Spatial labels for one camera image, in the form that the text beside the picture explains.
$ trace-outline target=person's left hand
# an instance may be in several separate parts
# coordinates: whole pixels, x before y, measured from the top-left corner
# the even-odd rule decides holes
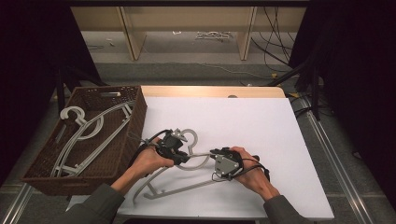
[[[146,147],[134,160],[130,169],[134,169],[139,173],[140,178],[152,174],[154,171],[161,167],[172,167],[174,162],[160,156],[155,150],[155,146]]]
[[[146,147],[134,160],[134,164],[111,185],[111,188],[125,195],[140,178],[164,166],[172,167],[174,162],[160,156],[154,146]]]

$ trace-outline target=brown basket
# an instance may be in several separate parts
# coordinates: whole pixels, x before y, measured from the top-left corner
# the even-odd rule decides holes
[[[143,131],[147,105],[141,88],[130,86],[79,87],[74,89],[66,105],[66,107],[71,105],[81,107],[85,112],[85,120],[88,121],[114,105],[132,100],[135,100],[135,104],[129,123],[79,176],[50,177],[58,155],[79,128],[78,124],[74,122],[76,114],[69,112],[69,119],[58,120],[49,140],[35,158],[22,181],[47,195],[89,195],[102,183],[112,184],[126,171],[131,158],[139,147],[138,138],[130,136],[141,137]],[[77,141],[65,165],[74,167],[75,164],[84,161],[120,127],[125,114],[122,110],[117,110],[108,113],[104,118],[104,125],[96,136]],[[83,135],[91,133],[95,125],[93,123]]]

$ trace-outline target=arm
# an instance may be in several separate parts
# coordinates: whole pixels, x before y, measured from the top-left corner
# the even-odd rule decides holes
[[[245,169],[257,164],[255,162],[256,159],[246,152],[244,148],[232,147],[231,150],[237,151],[242,159],[248,159],[244,160]],[[308,219],[300,216],[289,201],[283,195],[280,195],[279,191],[265,177],[261,168],[253,169],[244,175],[238,176],[236,180],[247,189],[258,193],[264,199],[264,209],[271,223],[311,223]]]
[[[123,196],[140,178],[161,167],[173,165],[173,161],[158,155],[154,147],[147,147],[111,186],[100,186],[84,203],[74,205],[53,223],[111,223],[124,201]]]

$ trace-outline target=metal rail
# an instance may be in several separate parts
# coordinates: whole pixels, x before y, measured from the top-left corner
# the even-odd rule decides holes
[[[311,106],[309,104],[309,100],[306,99],[306,97],[303,97],[303,101],[301,101],[301,104],[304,107],[309,107]],[[327,159],[329,160],[330,165],[332,166],[332,170],[335,173],[335,176],[337,177],[338,181],[340,182],[341,188],[343,189],[349,204],[355,213],[355,216],[359,223],[361,224],[369,224],[369,223],[374,223],[368,210],[367,207],[362,200],[361,196],[359,195],[355,185],[351,181],[349,175],[347,174],[347,170],[345,169],[343,163],[341,163],[340,159],[338,158],[338,155],[332,146],[332,142],[330,141],[329,137],[327,136],[326,132],[324,131],[323,126],[321,125],[320,121],[317,121],[315,119],[315,116],[311,111],[308,111],[307,113],[309,117],[309,121],[318,137],[318,140],[326,154]]]
[[[20,192],[8,208],[6,215],[2,220],[3,224],[18,223],[26,204],[32,196],[33,190],[34,188],[28,184],[22,185]]]

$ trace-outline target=white board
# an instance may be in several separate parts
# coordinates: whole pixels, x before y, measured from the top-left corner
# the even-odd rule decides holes
[[[198,134],[194,153],[213,148],[244,147],[258,155],[270,170],[271,182],[304,217],[332,219],[332,209],[319,182],[301,131],[288,99],[275,98],[173,98],[146,97],[148,112],[143,138],[164,129],[193,129]],[[187,152],[187,144],[181,149]],[[198,159],[188,164],[199,163]],[[152,185],[172,190],[210,180],[214,161],[198,171],[176,167],[158,176]],[[236,180],[184,191],[150,200],[142,190],[133,203],[136,190],[147,179],[138,181],[126,195],[120,215],[136,217],[184,217],[258,219],[266,217],[262,198]],[[70,205],[84,196],[73,197]]]

